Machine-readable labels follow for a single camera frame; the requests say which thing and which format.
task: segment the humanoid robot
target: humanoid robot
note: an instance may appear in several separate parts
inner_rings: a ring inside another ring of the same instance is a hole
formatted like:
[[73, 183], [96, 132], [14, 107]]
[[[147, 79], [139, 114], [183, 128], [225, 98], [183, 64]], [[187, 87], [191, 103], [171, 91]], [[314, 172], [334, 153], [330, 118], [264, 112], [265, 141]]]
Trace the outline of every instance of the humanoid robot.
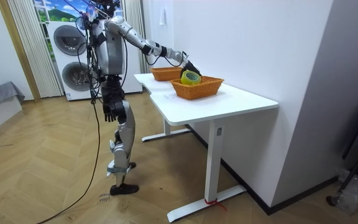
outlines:
[[130, 162], [135, 136], [135, 119], [131, 106], [124, 99], [119, 75], [123, 74], [122, 39], [139, 48], [145, 55], [174, 59], [183, 66], [182, 72], [191, 70], [200, 74], [187, 59], [187, 54], [143, 39], [122, 16], [108, 19], [88, 19], [84, 22], [89, 32], [88, 53], [95, 54], [96, 65], [91, 65], [101, 87], [103, 112], [106, 121], [118, 121], [115, 140], [110, 140], [114, 160], [108, 165], [108, 175], [116, 176], [116, 184], [110, 188], [111, 195], [133, 194], [137, 185], [125, 184], [125, 176], [136, 166]]

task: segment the white desk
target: white desk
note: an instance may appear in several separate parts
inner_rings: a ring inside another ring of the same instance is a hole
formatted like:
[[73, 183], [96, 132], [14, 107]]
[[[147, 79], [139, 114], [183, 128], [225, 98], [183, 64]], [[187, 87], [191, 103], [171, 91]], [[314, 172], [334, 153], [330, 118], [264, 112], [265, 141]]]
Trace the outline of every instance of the white desk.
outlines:
[[[158, 82], [151, 73], [135, 75], [137, 81], [150, 92], [150, 99], [164, 118], [164, 130], [169, 125], [177, 126], [200, 121], [209, 121], [208, 159], [206, 167], [205, 200], [218, 202], [245, 192], [245, 188], [237, 185], [218, 193], [219, 168], [224, 136], [223, 119], [260, 110], [276, 108], [278, 103], [238, 88], [222, 84], [214, 96], [197, 100], [186, 100], [176, 95], [170, 82]], [[172, 135], [169, 131], [163, 134], [146, 137], [145, 140], [163, 138]], [[172, 210], [168, 213], [169, 222], [206, 208], [204, 199]]]

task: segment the wicker basket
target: wicker basket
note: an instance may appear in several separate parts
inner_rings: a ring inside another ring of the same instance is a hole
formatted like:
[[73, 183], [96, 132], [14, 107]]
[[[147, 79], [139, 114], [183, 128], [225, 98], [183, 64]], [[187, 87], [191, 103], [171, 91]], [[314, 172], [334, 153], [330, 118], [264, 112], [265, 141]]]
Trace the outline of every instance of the wicker basket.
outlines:
[[180, 78], [181, 67], [151, 68], [157, 81], [170, 81]]
[[180, 82], [180, 79], [172, 80], [173, 88], [177, 92], [177, 95], [187, 99], [194, 100], [206, 96], [215, 95], [221, 86], [223, 79], [213, 77], [201, 77], [201, 82], [194, 85], [184, 85]]

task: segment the washing machine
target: washing machine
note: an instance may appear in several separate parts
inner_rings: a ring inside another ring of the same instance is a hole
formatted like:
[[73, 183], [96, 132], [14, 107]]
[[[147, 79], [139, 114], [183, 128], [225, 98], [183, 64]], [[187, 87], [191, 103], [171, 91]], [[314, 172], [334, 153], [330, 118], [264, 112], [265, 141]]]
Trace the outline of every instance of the washing machine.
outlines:
[[[75, 22], [50, 21], [46, 26], [67, 100], [91, 98], [86, 71], [86, 44], [83, 44], [86, 42], [83, 37], [85, 32], [78, 30]], [[128, 66], [127, 78], [122, 87], [125, 93], [142, 91], [142, 86], [134, 77], [134, 74], [140, 73], [138, 50], [128, 44], [128, 64], [131, 66]]]

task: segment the herringbone floor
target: herringbone floor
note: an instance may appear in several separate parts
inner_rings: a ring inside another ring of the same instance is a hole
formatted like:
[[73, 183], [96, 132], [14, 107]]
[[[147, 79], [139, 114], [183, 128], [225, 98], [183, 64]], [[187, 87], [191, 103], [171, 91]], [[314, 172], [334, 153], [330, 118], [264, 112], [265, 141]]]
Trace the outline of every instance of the herringbone floor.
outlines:
[[[137, 168], [126, 181], [139, 184], [136, 194], [108, 195], [113, 177], [106, 166], [113, 159], [108, 140], [116, 123], [101, 120], [101, 150], [94, 182], [78, 204], [49, 223], [159, 224], [167, 212], [203, 198], [206, 150], [192, 134], [152, 142], [141, 137], [162, 132], [162, 118], [149, 95], [129, 95], [137, 122], [132, 161]], [[26, 103], [23, 110], [0, 126], [0, 223], [37, 223], [69, 206], [90, 181], [97, 150], [97, 126], [88, 100], [64, 97]], [[236, 185], [221, 168], [219, 190]], [[247, 194], [182, 219], [186, 224], [350, 224], [352, 216], [326, 205], [330, 186], [286, 209], [266, 216]]]

